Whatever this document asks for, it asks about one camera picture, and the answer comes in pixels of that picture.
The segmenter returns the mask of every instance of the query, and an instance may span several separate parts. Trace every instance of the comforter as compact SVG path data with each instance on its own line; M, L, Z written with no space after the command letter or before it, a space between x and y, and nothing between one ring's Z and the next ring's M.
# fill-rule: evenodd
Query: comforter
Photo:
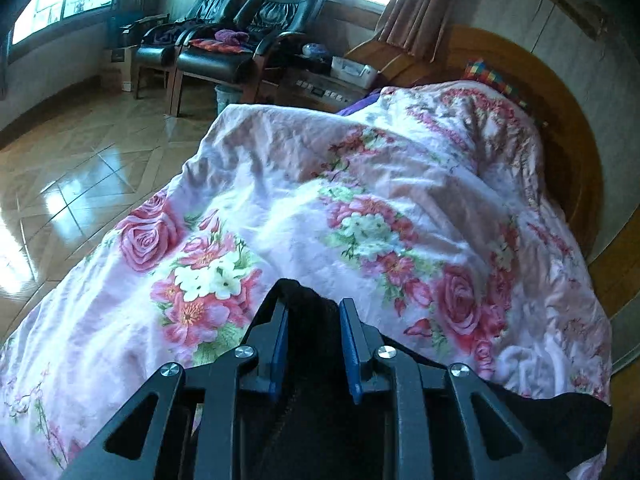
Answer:
M608 400L610 325L542 169L532 120L473 82L349 118L227 107L2 346L0 441L56 478L159 366L236 346L280 277L523 396Z

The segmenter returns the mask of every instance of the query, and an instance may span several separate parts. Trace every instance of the trash can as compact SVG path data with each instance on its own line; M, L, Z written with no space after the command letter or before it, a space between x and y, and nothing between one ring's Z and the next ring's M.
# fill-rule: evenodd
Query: trash can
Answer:
M216 97L218 99L218 115L228 105L237 105L242 97L242 91L224 85L216 85Z

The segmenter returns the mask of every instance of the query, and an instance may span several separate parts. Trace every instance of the white plastic container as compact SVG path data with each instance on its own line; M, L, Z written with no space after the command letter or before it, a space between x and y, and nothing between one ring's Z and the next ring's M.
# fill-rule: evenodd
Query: white plastic container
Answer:
M216 85L216 98L218 100L218 115L229 105L237 105L242 97L242 91L224 85Z
M331 77L351 83L364 90L371 88L377 75L378 71L371 65L363 65L335 56L331 61Z

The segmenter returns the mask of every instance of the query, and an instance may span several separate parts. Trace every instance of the tiled floor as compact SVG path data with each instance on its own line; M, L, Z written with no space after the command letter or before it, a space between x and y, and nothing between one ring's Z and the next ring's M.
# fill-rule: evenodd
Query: tiled floor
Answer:
M0 342L130 209L180 173L216 117L210 86L96 91L0 151Z

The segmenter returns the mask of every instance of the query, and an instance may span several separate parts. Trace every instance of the chair backrest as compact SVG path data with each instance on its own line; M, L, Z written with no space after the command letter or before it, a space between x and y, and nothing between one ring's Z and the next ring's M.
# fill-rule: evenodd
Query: chair backrest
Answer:
M274 30L304 32L325 0L247 0L234 18L237 30L265 36Z
M186 19L199 19L211 23L231 22L242 0L196 0Z

